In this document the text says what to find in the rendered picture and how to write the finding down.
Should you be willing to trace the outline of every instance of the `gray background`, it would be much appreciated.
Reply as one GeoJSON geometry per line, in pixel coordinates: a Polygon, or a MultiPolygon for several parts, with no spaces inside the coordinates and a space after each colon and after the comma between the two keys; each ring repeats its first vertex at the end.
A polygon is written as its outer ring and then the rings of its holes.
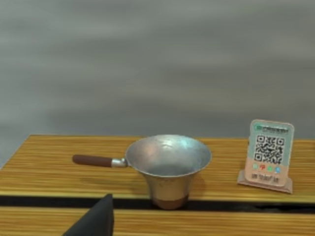
{"type": "Polygon", "coordinates": [[[0,159],[33,133],[314,137],[314,0],[0,0],[0,159]]]}

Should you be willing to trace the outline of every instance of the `brown handle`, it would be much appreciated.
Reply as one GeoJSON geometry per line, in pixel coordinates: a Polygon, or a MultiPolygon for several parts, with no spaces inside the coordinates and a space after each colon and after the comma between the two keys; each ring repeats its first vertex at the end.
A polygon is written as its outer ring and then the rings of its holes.
{"type": "Polygon", "coordinates": [[[72,161],[79,165],[112,167],[112,158],[75,154],[72,161]]]}

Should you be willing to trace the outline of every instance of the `pink stand base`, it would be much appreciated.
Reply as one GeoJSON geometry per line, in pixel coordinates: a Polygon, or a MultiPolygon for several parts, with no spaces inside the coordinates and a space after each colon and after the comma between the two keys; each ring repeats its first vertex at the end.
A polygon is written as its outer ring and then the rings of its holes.
{"type": "Polygon", "coordinates": [[[272,186],[272,185],[249,182],[244,177],[244,170],[241,170],[238,174],[237,183],[242,184],[242,185],[257,187],[257,188],[265,188],[265,189],[270,189],[273,191],[285,192],[289,194],[293,193],[292,180],[289,177],[287,178],[285,186],[277,187],[277,186],[272,186]]]}

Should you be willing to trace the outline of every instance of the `green logo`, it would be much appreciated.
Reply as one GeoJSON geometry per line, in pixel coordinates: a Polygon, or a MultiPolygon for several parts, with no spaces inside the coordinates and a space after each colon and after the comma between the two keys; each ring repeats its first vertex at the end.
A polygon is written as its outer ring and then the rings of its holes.
{"type": "Polygon", "coordinates": [[[262,130],[262,126],[260,124],[255,124],[254,130],[262,130]]]}

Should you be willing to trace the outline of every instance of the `wooden surface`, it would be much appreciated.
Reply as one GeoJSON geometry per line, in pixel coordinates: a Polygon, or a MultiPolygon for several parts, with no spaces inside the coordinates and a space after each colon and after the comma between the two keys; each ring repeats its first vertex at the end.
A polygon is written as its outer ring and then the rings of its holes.
{"type": "MultiPolygon", "coordinates": [[[[73,164],[75,153],[121,158],[140,137],[32,135],[0,171],[1,195],[147,198],[147,187],[132,168],[73,164]]],[[[244,168],[246,139],[199,139],[211,149],[210,165],[195,178],[190,199],[315,202],[315,141],[293,145],[289,175],[293,194],[237,185],[244,168]]]]}
{"type": "MultiPolygon", "coordinates": [[[[0,236],[60,236],[87,210],[0,207],[0,236]]],[[[311,236],[314,215],[115,211],[114,236],[311,236]]]]}

